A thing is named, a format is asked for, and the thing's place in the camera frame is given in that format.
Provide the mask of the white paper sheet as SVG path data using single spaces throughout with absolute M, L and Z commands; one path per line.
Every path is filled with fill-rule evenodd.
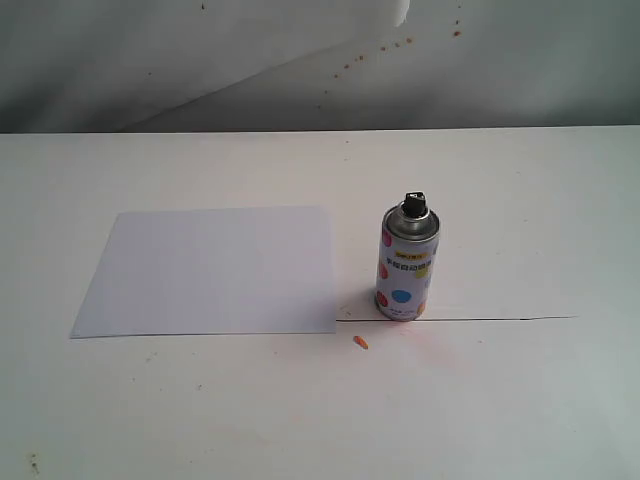
M 333 333 L 331 241 L 317 206 L 121 213 L 71 336 Z

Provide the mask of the white dotted spray paint can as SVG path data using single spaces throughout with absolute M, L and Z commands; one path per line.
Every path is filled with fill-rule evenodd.
M 419 318 L 427 304 L 440 220 L 422 192 L 409 192 L 382 218 L 375 303 L 394 321 Z

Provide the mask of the small orange scrap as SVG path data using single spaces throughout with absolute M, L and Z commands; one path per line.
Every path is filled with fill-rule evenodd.
M 368 343 L 366 342 L 366 340 L 364 338 L 362 338 L 361 336 L 354 336 L 353 337 L 353 342 L 358 345 L 360 348 L 362 348 L 363 350 L 367 350 L 369 348 Z

